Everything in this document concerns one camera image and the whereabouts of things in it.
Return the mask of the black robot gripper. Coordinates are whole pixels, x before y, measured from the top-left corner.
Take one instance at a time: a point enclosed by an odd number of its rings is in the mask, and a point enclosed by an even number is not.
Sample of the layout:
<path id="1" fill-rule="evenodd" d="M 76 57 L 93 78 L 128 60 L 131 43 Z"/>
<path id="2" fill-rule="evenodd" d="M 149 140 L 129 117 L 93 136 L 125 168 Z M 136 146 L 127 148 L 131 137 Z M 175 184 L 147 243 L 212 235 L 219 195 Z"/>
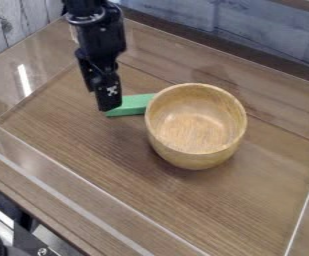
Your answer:
<path id="1" fill-rule="evenodd" d="M 97 109 L 107 112 L 121 105 L 120 79 L 113 70 L 103 71 L 97 66 L 113 66 L 125 51 L 123 13 L 117 6 L 69 9 L 67 21 L 76 29 L 75 57 L 85 88 L 95 93 Z M 88 61 L 95 64 L 92 72 Z"/>

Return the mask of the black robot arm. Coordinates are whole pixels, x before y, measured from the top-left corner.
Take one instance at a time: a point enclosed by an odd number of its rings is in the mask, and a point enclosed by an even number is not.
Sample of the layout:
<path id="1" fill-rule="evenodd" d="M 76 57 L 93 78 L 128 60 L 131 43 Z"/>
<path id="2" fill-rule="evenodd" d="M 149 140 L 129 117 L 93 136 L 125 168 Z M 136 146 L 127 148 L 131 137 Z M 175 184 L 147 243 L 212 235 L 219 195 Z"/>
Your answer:
<path id="1" fill-rule="evenodd" d="M 123 13 L 108 0 L 63 2 L 67 22 L 76 31 L 75 57 L 84 84 L 95 94 L 97 109 L 107 112 L 121 105 L 116 59 L 125 51 Z"/>

